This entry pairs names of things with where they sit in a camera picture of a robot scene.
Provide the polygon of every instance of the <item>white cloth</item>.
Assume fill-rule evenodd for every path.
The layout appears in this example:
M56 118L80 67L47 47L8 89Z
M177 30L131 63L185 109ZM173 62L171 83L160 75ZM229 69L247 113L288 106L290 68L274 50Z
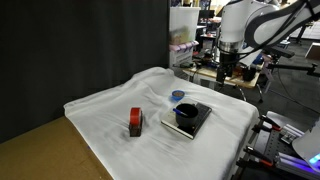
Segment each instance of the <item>white cloth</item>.
M171 92L212 108L194 140L161 124L175 104ZM223 179L257 109L211 89L151 68L131 80L70 102L65 115L114 179ZM129 137L129 114L141 107L141 137Z

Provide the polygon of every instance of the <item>blue light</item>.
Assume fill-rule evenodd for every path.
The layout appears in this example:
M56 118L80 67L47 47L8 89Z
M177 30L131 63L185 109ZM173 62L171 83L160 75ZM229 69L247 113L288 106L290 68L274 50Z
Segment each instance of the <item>blue light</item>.
M311 158L310 160L309 160L309 162L311 163L311 164L315 164L317 161L319 161L320 160L320 154L318 154L318 155L316 155L316 156L314 156L313 158Z

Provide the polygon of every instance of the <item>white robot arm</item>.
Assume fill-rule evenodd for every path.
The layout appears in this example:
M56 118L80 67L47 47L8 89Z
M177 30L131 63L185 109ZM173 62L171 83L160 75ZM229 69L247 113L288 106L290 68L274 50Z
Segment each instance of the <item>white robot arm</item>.
M223 84L226 76L231 77L243 56L276 45L319 15L319 0L298 0L281 10L254 0L231 0L222 13L217 81ZM243 49L244 42L249 48Z

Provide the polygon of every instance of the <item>white container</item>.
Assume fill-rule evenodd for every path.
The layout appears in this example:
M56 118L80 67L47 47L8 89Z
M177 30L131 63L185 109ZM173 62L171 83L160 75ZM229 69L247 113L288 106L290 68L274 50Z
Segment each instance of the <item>white container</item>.
M170 44L195 40L200 7L170 8Z

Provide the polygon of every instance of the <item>black curtain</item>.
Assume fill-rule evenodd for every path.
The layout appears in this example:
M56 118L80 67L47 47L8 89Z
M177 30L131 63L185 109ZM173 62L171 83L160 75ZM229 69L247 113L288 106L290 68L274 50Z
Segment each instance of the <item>black curtain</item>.
M63 105L168 67L167 0L2 0L0 143Z

